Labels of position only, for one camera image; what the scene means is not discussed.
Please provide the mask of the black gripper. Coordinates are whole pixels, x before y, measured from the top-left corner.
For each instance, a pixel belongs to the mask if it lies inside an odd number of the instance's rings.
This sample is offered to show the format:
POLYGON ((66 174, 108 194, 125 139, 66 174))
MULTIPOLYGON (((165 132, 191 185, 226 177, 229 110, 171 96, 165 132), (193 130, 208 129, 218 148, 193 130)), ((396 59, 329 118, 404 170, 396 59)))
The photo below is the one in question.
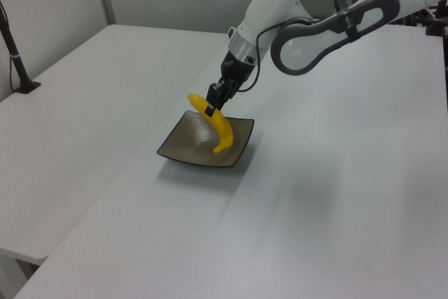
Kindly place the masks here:
POLYGON ((209 86, 205 114, 212 116, 215 110, 221 110, 225 103, 239 91, 253 71, 253 63, 238 60, 230 51, 227 52, 220 66, 221 79, 209 86))

